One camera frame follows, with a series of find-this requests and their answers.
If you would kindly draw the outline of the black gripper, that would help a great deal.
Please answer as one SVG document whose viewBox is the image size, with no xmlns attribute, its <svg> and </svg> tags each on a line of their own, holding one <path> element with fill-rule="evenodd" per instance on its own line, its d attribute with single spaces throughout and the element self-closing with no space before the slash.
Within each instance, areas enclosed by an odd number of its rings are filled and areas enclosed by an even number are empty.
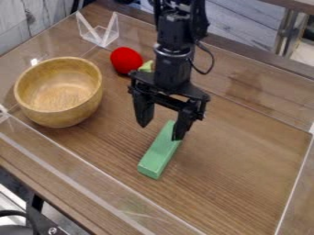
<svg viewBox="0 0 314 235">
<path fill-rule="evenodd" d="M 134 70 L 128 73 L 128 92 L 134 99 L 135 117 L 144 128 L 155 114 L 155 105 L 178 112 L 173 127 L 173 140 L 182 140 L 195 120 L 202 120 L 210 95 L 191 82 L 195 47 L 171 50 L 158 44 L 156 68 L 151 72 Z"/>
</svg>

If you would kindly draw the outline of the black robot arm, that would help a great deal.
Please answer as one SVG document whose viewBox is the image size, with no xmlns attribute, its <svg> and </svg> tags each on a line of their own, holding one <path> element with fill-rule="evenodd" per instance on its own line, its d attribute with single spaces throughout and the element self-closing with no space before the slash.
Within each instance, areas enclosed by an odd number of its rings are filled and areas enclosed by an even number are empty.
<svg viewBox="0 0 314 235">
<path fill-rule="evenodd" d="M 152 72 L 131 71 L 136 121 L 147 126 L 155 105 L 178 112 L 173 139 L 182 140 L 197 120 L 203 119 L 210 95 L 191 82 L 195 49 L 202 47 L 210 26 L 205 0 L 155 0 L 156 66 Z"/>
</svg>

